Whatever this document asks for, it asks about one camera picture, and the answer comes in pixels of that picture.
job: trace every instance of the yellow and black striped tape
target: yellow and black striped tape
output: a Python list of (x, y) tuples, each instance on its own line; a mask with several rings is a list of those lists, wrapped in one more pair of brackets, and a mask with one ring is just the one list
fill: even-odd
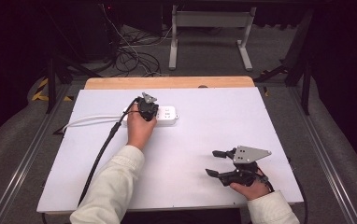
[[(48, 84), (48, 78), (44, 77), (41, 83), (39, 83), (38, 89), (36, 89), (36, 94), (34, 94), (32, 101), (41, 100), (41, 101), (48, 101), (50, 98), (48, 96), (41, 95), (42, 91)], [(65, 96), (64, 101), (73, 101), (74, 96)]]

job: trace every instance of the power strip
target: power strip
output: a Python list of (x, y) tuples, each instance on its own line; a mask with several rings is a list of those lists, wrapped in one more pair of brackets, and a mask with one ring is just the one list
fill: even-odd
[[(176, 108), (170, 105), (159, 106), (158, 112), (156, 113), (156, 126), (170, 126), (176, 123), (176, 119), (179, 118), (179, 115), (176, 113)], [(122, 122), (124, 125), (127, 125), (128, 116), (126, 115)]]

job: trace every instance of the person's left hand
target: person's left hand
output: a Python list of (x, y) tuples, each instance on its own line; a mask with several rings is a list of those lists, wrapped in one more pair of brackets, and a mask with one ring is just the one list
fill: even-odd
[(146, 121), (138, 113), (137, 104), (132, 105), (128, 114), (128, 142), (126, 145), (143, 149), (149, 141), (152, 131), (156, 125), (156, 118)]

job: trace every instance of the sleeve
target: sleeve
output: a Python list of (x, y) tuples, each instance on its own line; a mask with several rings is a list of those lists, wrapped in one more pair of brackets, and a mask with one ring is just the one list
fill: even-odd
[(261, 198), (248, 201), (248, 208), (253, 224), (300, 223), (280, 191), (275, 191)]
[(71, 223), (120, 223), (143, 164), (138, 148), (123, 147), (93, 178)]

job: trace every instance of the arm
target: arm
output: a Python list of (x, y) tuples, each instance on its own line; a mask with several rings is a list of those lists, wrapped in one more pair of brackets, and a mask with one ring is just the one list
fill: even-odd
[(128, 115), (128, 142), (94, 177), (79, 208), (71, 215), (72, 223), (120, 223), (132, 198), (144, 164), (143, 147), (147, 144), (156, 119), (146, 122), (138, 113)]
[(256, 179), (250, 187), (237, 183), (232, 183), (230, 187), (248, 199), (253, 224), (300, 223), (281, 192), (270, 192), (269, 187), (260, 180)]

